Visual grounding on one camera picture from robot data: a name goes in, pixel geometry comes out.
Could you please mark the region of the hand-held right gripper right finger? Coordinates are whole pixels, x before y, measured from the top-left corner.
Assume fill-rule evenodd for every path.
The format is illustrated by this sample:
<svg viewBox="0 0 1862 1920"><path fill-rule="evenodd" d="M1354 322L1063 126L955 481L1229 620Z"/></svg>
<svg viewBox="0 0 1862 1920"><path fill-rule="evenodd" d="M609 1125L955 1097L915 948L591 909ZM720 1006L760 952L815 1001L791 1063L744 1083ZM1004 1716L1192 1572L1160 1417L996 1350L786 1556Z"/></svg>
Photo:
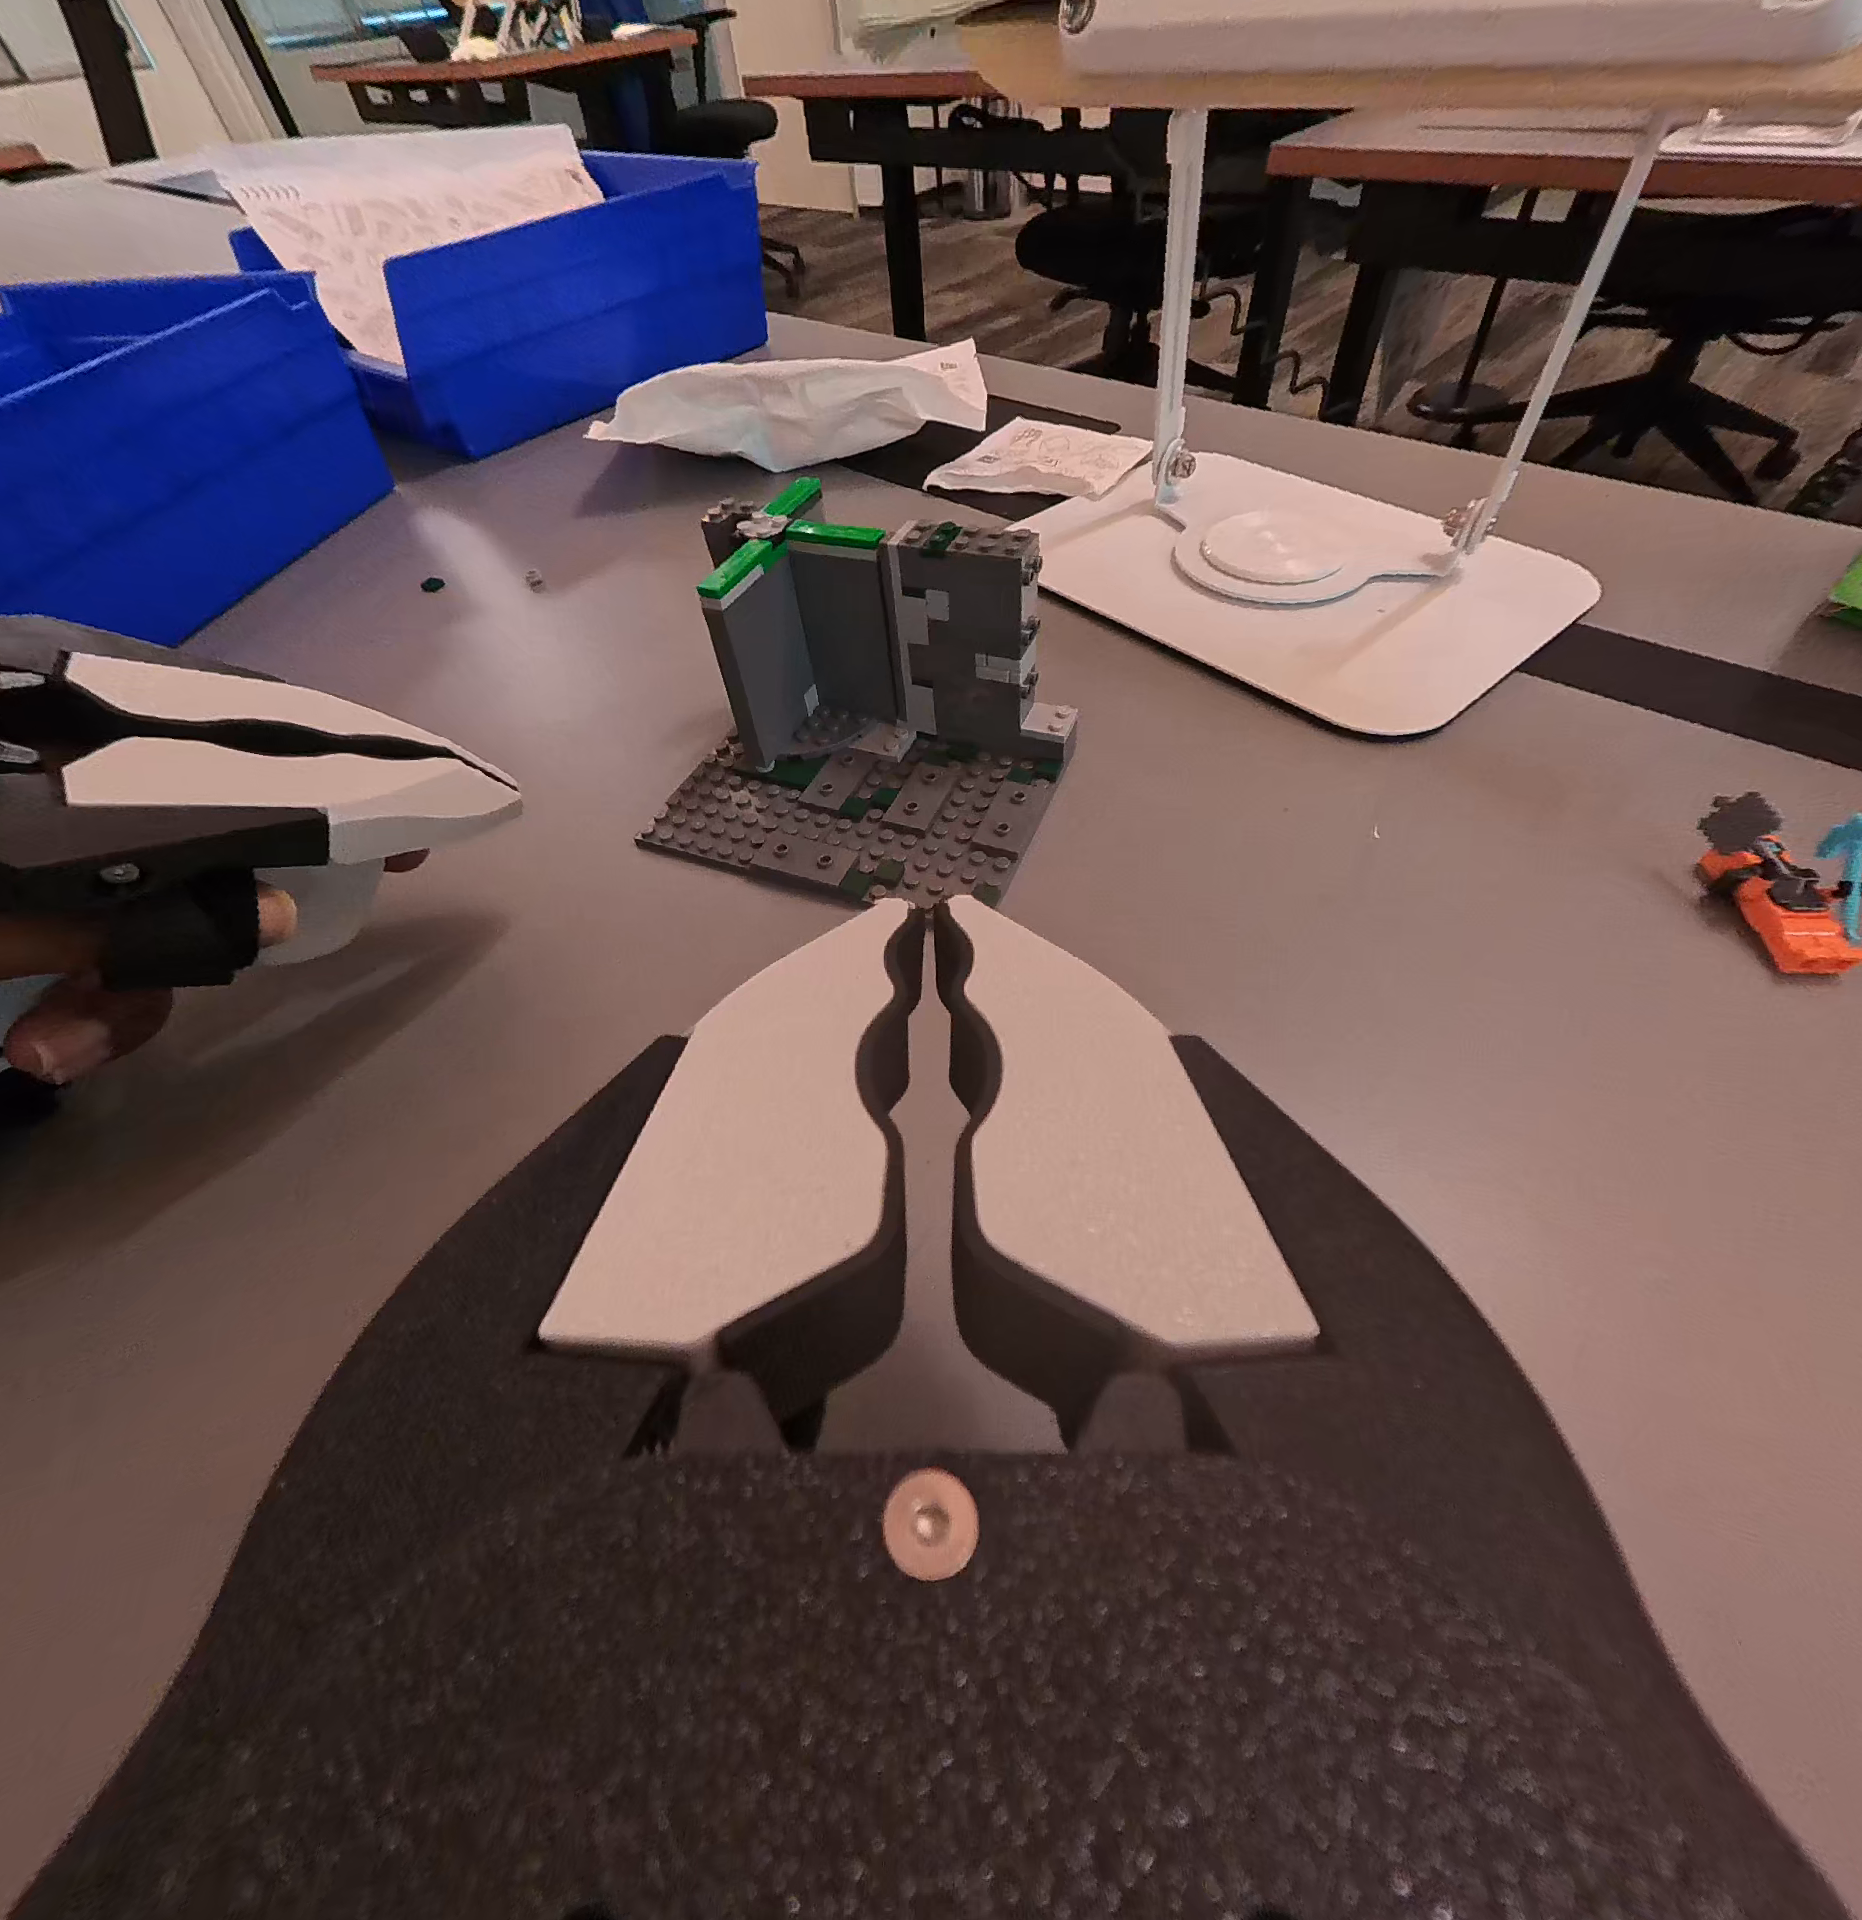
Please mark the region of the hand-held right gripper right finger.
<svg viewBox="0 0 1862 1920"><path fill-rule="evenodd" d="M1317 1317L1167 1027L977 897L937 909L966 1110L951 1300L966 1350L1072 1445L1117 1379L1307 1354Z"/></svg>

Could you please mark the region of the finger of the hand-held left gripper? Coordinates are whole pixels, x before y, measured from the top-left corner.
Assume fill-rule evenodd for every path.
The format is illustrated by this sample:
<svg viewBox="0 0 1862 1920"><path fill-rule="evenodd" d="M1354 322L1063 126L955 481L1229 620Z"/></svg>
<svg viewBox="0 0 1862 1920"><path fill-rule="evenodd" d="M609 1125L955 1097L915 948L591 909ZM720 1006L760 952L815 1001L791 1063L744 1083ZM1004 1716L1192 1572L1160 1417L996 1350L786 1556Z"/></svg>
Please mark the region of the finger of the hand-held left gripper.
<svg viewBox="0 0 1862 1920"><path fill-rule="evenodd" d="M120 714L133 739L184 739L274 759L449 759L487 768L449 739L302 685L82 652L61 661L61 685Z"/></svg>
<svg viewBox="0 0 1862 1920"><path fill-rule="evenodd" d="M520 815L511 781L456 759L252 757L230 745L100 745L61 772L91 808L302 808L325 815L332 867L430 852Z"/></svg>

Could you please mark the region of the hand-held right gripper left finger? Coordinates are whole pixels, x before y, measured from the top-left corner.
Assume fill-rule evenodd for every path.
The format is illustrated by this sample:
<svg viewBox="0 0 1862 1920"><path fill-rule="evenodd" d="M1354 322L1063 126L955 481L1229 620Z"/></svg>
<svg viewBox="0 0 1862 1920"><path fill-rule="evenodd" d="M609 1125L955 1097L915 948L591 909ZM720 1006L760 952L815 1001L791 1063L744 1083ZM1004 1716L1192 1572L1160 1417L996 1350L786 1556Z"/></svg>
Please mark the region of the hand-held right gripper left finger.
<svg viewBox="0 0 1862 1920"><path fill-rule="evenodd" d="M778 958L685 1038L536 1337L734 1372L774 1421L822 1410L906 1312L920 914L881 901Z"/></svg>

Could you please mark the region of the grey green brick model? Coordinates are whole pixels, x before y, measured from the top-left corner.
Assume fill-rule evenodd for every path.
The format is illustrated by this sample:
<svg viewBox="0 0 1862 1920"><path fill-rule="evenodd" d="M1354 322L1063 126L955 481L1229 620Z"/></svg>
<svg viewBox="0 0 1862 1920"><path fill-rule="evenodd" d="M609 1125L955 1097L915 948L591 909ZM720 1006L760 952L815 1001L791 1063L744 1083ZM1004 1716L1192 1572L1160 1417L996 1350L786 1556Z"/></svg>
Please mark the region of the grey green brick model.
<svg viewBox="0 0 1862 1920"><path fill-rule="evenodd" d="M704 514L730 732L634 841L851 907L1004 907L1077 743L1040 700L1040 531L822 505L808 474Z"/></svg>

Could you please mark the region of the grey desk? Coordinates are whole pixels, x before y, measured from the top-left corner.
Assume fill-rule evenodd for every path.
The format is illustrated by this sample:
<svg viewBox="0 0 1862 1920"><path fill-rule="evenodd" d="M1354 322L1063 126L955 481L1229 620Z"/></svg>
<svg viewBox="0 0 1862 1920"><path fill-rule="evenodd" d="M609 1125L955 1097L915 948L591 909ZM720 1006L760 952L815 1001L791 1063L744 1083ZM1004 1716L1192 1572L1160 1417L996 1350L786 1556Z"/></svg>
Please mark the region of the grey desk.
<svg viewBox="0 0 1862 1920"><path fill-rule="evenodd" d="M728 719L698 514L768 486L579 429L390 463L196 651L456 739L525 811L0 1154L0 1914L390 1291L655 1036L837 922L631 845ZM1862 970L1775 979L1692 879L1714 794L1763 793L1808 857L1862 774L1530 676L1365 743L1056 603L1040 661L1082 732L1007 912L1447 1265L1862 1914Z"/></svg>

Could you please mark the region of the person's left hand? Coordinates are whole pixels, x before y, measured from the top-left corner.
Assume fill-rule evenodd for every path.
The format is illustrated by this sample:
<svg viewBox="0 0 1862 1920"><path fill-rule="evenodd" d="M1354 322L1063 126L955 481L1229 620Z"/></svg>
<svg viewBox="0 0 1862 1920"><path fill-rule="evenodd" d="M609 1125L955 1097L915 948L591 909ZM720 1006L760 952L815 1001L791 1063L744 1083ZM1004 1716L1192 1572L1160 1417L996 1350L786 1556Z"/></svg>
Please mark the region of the person's left hand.
<svg viewBox="0 0 1862 1920"><path fill-rule="evenodd" d="M149 1045L180 990L233 984L296 928L293 896L244 876L97 912L0 912L0 987L43 981L8 1023L0 1063L66 1086Z"/></svg>

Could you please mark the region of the blue plastic bin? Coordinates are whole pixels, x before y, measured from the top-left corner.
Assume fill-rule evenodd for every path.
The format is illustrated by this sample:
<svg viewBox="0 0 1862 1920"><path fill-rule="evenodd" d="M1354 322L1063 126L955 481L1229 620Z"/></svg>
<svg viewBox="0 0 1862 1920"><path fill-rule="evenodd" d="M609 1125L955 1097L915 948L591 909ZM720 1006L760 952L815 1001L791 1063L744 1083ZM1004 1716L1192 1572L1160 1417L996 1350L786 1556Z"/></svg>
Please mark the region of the blue plastic bin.
<svg viewBox="0 0 1862 1920"><path fill-rule="evenodd" d="M0 614L174 648L390 492L312 276L0 287Z"/></svg>
<svg viewBox="0 0 1862 1920"><path fill-rule="evenodd" d="M386 263L404 365L334 331L373 424L485 460L768 340L751 159L579 154L600 203ZM230 246L248 273L283 270L248 223Z"/></svg>

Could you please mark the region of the white printed paper sheet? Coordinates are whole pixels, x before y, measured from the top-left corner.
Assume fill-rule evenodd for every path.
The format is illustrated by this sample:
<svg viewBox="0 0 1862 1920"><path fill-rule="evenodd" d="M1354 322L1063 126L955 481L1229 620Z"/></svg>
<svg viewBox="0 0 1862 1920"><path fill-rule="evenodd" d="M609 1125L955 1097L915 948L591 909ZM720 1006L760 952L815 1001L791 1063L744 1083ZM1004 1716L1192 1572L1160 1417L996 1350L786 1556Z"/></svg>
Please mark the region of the white printed paper sheet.
<svg viewBox="0 0 1862 1920"><path fill-rule="evenodd" d="M386 263L603 202L568 126L287 137L207 166L349 348L400 370Z"/></svg>

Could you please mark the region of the white book stand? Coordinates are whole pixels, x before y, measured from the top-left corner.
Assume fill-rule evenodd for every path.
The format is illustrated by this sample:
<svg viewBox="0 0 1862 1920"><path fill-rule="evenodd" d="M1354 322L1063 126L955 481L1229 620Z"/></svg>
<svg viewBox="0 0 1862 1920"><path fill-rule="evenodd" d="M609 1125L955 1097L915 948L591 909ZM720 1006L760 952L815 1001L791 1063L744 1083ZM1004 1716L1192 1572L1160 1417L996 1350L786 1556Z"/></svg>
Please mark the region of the white book stand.
<svg viewBox="0 0 1862 1920"><path fill-rule="evenodd" d="M1436 732L1593 610L1588 570L1494 526L1679 113L1862 108L1862 6L993 6L960 39L1022 104L1167 112L1151 473L1040 516L1041 585L1362 739ZM1450 519L1187 434L1210 112L1383 105L1641 118L1514 447Z"/></svg>

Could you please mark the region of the crumpled white paper bag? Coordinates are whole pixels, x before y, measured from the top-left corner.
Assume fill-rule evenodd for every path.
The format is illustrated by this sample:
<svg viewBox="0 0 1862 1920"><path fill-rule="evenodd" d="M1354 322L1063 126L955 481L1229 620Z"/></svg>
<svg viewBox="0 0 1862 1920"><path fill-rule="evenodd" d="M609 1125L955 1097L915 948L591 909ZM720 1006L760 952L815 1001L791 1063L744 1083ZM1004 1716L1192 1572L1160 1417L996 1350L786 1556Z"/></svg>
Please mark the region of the crumpled white paper bag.
<svg viewBox="0 0 1862 1920"><path fill-rule="evenodd" d="M881 362L693 365L627 388L586 436L808 473L908 441L926 425L984 432L988 384L973 340Z"/></svg>

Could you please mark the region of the wooden top table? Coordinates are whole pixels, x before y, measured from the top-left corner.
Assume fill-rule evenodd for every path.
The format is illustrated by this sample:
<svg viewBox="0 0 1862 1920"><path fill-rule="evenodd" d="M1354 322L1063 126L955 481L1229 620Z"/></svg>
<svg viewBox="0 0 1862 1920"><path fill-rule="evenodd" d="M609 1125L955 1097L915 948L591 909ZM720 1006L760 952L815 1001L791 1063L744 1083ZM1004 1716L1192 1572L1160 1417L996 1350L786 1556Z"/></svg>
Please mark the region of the wooden top table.
<svg viewBox="0 0 1862 1920"><path fill-rule="evenodd" d="M1543 118L1460 108L1365 108L1280 140L1265 159L1274 233L1255 276L1255 336L1236 398L1265 405L1296 276L1305 203L1314 181L1362 190L1350 261L1357 283L1317 405L1326 424L1354 424L1398 287L1410 270L1570 283L1586 267L1593 223L1496 223L1496 190L1567 190L1610 211L1641 132L1620 112ZM1655 294L1766 303L1776 312L1862 316L1862 154L1663 154L1641 203L1703 203L1700 236L1652 246L1624 239Z"/></svg>
<svg viewBox="0 0 1862 1920"><path fill-rule="evenodd" d="M525 51L480 61L316 61L312 81L342 85L373 128L493 128L525 123L530 87L577 104L586 150L650 153L675 116L672 61L693 60L704 81L704 25L653 25L570 51Z"/></svg>
<svg viewBox="0 0 1862 1920"><path fill-rule="evenodd" d="M873 167L889 276L895 339L926 340L926 283L917 236L917 174L1011 175L1014 121L983 113L975 123L915 123L913 112L1004 108L1007 100L977 73L817 70L743 81L748 97L799 104L808 154L817 162Z"/></svg>

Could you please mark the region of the orange brick minifigure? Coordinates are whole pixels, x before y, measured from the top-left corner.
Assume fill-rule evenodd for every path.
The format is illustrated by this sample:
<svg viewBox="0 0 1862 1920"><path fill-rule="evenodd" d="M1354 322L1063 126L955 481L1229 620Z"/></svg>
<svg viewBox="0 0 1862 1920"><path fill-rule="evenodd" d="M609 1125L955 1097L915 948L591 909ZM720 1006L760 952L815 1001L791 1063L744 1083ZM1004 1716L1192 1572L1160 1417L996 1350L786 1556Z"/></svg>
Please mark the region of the orange brick minifigure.
<svg viewBox="0 0 1862 1920"><path fill-rule="evenodd" d="M1781 841L1781 815L1759 793L1714 798L1697 820L1705 852L1693 878L1727 901L1784 979L1840 979L1862 965L1862 812L1835 823L1815 857L1826 876Z"/></svg>

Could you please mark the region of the small white paper packet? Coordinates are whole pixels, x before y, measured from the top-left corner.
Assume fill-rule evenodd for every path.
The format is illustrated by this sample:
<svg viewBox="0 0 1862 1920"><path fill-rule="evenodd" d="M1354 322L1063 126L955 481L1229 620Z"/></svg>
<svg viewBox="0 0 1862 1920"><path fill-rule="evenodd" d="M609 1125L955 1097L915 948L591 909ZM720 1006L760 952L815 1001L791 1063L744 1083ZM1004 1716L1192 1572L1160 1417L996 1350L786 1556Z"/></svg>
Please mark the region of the small white paper packet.
<svg viewBox="0 0 1862 1920"><path fill-rule="evenodd" d="M1152 441L1014 417L926 474L929 492L1104 497L1152 460Z"/></svg>

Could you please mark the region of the white brick skeleton model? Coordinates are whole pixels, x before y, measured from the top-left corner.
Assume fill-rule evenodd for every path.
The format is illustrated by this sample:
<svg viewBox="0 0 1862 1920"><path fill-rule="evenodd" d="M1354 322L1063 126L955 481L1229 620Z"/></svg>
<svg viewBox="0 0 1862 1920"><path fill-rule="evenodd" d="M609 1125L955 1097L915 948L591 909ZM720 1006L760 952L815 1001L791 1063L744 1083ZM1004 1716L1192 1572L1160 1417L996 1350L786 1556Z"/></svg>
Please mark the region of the white brick skeleton model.
<svg viewBox="0 0 1862 1920"><path fill-rule="evenodd" d="M568 54L586 45L577 3L458 3L453 61Z"/></svg>

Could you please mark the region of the black office chair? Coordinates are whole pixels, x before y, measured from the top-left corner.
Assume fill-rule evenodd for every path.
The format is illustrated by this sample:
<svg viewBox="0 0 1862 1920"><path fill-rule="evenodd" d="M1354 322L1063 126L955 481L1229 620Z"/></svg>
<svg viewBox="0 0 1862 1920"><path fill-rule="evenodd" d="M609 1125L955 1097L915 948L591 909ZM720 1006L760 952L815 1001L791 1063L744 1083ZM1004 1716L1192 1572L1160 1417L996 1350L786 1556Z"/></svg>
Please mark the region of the black office chair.
<svg viewBox="0 0 1862 1920"><path fill-rule="evenodd" d="M1566 288L1497 276L1472 322L1445 308L1389 322L1376 421L1456 447L1509 445L1566 304ZM1757 372L1834 327L1834 316L1731 297L1599 300L1530 456L1759 505L1801 468L1803 432L1759 403Z"/></svg>
<svg viewBox="0 0 1862 1920"><path fill-rule="evenodd" d="M1157 380L1152 316L1162 300L1167 246L1167 112L1113 108L1108 118L1113 185L1104 199L1080 199L1040 211L1017 236L1017 263L1060 287L1060 300L1087 300L1105 309L1102 352L1077 372L1151 388ZM1215 116L1207 132L1198 242L1188 276L1188 316L1196 319L1223 288L1240 312L1237 281L1255 273L1265 237L1265 153L1242 144Z"/></svg>
<svg viewBox="0 0 1862 1920"><path fill-rule="evenodd" d="M693 104L655 118L653 132L664 154L751 159L756 148L774 140L775 108L756 97ZM808 263L796 246L760 236L760 267L784 283L790 300L802 300Z"/></svg>

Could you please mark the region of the clear acrylic stand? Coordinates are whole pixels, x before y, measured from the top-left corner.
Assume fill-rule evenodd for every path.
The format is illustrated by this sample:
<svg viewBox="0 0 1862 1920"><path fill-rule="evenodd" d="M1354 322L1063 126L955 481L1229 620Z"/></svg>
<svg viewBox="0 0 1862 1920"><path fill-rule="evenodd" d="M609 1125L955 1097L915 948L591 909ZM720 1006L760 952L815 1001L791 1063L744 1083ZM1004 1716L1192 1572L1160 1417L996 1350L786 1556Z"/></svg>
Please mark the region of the clear acrylic stand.
<svg viewBox="0 0 1862 1920"><path fill-rule="evenodd" d="M1846 154L1862 140L1862 108L1840 116L1763 118L1731 108L1705 108L1690 123L1677 123L1660 140L1663 154Z"/></svg>

